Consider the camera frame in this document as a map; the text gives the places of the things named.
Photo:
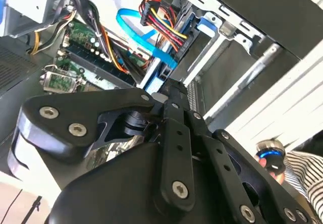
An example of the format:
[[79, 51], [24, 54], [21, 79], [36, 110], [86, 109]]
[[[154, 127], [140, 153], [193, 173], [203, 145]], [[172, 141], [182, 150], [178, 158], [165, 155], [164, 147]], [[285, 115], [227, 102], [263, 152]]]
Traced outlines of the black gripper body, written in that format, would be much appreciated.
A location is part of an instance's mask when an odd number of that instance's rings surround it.
[[196, 201], [190, 212], [168, 216], [153, 201], [158, 146], [137, 146], [69, 183], [48, 223], [234, 223], [215, 177], [193, 161]]

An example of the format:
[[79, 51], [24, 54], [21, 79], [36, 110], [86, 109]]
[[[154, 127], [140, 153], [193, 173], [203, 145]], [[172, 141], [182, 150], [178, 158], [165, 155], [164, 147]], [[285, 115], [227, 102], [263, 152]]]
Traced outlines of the person hand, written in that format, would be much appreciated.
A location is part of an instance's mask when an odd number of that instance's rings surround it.
[[[256, 161], [263, 167], [265, 168], [266, 166], [266, 159], [265, 158], [259, 158], [258, 156], [255, 157]], [[279, 175], [276, 175], [273, 172], [268, 172], [280, 185], [284, 182], [285, 180], [285, 173], [281, 173]]]

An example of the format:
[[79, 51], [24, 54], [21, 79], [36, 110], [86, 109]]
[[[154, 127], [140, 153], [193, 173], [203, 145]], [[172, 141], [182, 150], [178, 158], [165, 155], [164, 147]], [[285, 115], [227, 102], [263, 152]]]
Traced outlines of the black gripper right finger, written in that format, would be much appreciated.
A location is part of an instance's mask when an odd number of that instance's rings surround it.
[[211, 133], [194, 111], [186, 113], [192, 145], [215, 175], [224, 223], [312, 223], [305, 209], [224, 130]]

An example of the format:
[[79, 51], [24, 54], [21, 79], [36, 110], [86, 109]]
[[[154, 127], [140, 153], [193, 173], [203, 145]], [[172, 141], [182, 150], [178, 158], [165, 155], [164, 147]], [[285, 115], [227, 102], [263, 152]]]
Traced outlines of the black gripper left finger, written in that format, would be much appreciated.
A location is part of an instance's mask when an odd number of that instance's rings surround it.
[[103, 195], [89, 175], [74, 200], [67, 186], [87, 173], [90, 151], [112, 143], [144, 138], [144, 147], [159, 150], [153, 164], [157, 180], [149, 194], [160, 209], [191, 210], [195, 204], [191, 133], [195, 112], [187, 89], [168, 79], [156, 100], [140, 88], [36, 96], [20, 109], [11, 156], [27, 170], [52, 209], [78, 203], [98, 206]]

